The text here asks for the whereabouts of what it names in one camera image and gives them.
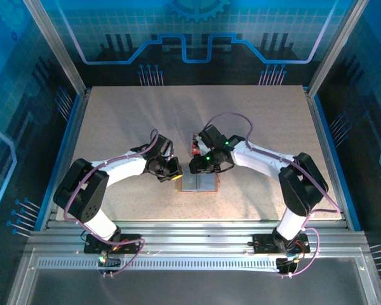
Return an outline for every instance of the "vent slot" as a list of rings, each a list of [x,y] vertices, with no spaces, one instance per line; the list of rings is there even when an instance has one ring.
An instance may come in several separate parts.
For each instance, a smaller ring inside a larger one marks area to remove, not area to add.
[[[43,257],[39,259],[40,269],[115,269],[125,266],[131,257],[121,258],[119,266],[115,263],[106,267],[98,267],[97,257]],[[193,258],[193,257],[138,257],[130,266],[130,270],[257,270],[277,271],[275,259],[261,258]]]

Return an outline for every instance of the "gear graphic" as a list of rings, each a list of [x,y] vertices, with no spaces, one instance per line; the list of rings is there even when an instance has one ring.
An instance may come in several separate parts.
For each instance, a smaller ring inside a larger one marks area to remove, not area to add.
[[[25,19],[22,0],[0,0],[1,20],[13,31],[21,26]]]
[[[218,12],[223,12],[224,6],[230,4],[230,0],[172,0],[169,3],[171,11],[179,18],[185,17],[186,21],[215,18]]]

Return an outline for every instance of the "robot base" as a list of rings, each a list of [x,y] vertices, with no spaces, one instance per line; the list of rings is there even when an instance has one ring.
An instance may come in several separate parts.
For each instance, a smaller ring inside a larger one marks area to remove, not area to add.
[[[141,238],[139,234],[121,234],[120,241],[130,241],[137,240]],[[86,236],[86,243],[83,252],[86,254],[101,254],[102,251],[113,254],[136,254],[140,250],[140,245],[138,243],[130,243],[128,245],[111,246],[106,243],[102,243],[100,240],[96,239],[91,234]]]
[[[279,254],[279,248],[273,242],[272,234],[253,234],[253,241],[248,245],[254,247],[254,254]],[[309,241],[306,234],[299,234],[291,241],[291,247],[287,249],[288,254],[310,253]]]

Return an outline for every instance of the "speckled tabletop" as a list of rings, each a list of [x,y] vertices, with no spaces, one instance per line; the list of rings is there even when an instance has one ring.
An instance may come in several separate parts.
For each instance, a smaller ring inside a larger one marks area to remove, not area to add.
[[[150,131],[171,139],[187,166],[191,136],[222,112],[240,112],[254,124],[251,142],[274,151],[312,156],[331,188],[318,136],[301,86],[134,86],[94,87],[74,158],[98,161],[149,143]],[[226,136],[244,136],[242,118],[218,118]],[[176,183],[154,176],[130,177],[109,188],[102,209],[112,220],[280,219],[285,204],[279,183],[249,168],[220,174],[217,193],[179,193]],[[330,196],[335,199],[333,190]],[[330,207],[324,199],[318,207]],[[333,219],[333,214],[316,218]]]

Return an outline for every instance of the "robotic arm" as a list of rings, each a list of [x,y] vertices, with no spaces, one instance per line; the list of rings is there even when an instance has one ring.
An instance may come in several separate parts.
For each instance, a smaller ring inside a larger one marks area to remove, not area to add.
[[[79,190],[68,212],[105,241],[119,242],[139,239],[141,237],[139,234],[121,234],[121,229],[104,214],[101,206],[106,189],[125,178],[150,173],[156,176],[160,182],[164,182],[182,176],[182,168],[178,163],[178,158],[173,157],[171,140],[158,135],[156,143],[147,152],[142,153],[148,146],[146,144],[130,149],[123,156],[132,157],[121,158],[113,163],[107,163],[107,160],[94,162],[88,162],[84,159],[76,160],[56,190],[54,202],[65,209],[72,193],[83,177],[96,166],[105,163],[106,166],[101,170],[96,170],[84,187]],[[114,248],[89,234],[86,238],[84,252],[102,253],[102,251],[106,251],[109,253]],[[120,252],[114,253],[136,253],[136,251],[138,251],[138,247],[133,249],[127,245],[120,247]]]
[[[292,156],[248,144],[237,135],[228,139],[215,126],[209,125],[199,133],[197,145],[201,154],[195,155],[189,163],[190,172],[221,173],[239,165],[278,180],[286,204],[283,217],[270,236],[253,235],[253,242],[249,245],[254,246],[256,254],[310,252],[307,237],[300,231],[323,195],[291,163],[298,163],[327,192],[326,181],[308,154]],[[222,170],[223,163],[230,166]],[[295,247],[296,241],[301,241],[305,247]]]

